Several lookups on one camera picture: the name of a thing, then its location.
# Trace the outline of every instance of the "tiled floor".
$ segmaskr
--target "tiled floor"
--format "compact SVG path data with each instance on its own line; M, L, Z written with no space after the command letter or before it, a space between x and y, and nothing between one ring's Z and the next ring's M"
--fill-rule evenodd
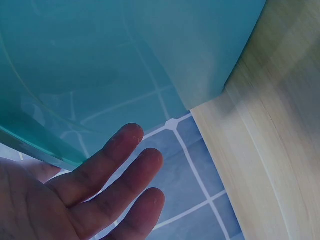
M166 196L158 224L147 240L244 240L224 185L190 113L148 133L103 189L145 148L157 148L163 153L164 166L149 187L161 189ZM22 157L3 145L0 156L16 161ZM108 234L129 208L93 239Z

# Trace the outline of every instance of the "palm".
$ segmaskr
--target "palm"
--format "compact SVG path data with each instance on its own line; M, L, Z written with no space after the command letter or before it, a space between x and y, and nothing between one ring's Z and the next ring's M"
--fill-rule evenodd
M0 239L84 240L112 224L159 171L163 159L157 150L146 149L109 188L84 201L100 191L142 138L141 128L129 124L81 167L44 184L40 181L58 168L1 160ZM145 239L163 204L161 191L145 191L104 239Z

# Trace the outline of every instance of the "light wood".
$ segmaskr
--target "light wood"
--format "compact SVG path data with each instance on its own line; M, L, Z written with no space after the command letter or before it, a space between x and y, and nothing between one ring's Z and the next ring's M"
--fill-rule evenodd
M320 239L319 0L269 0L225 92L191 112L246 240Z

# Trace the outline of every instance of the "teal plastic sheet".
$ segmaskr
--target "teal plastic sheet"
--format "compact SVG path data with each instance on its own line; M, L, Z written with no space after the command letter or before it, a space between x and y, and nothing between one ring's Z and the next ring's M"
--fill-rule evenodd
M3 0L0 141L73 169L224 88L265 0Z

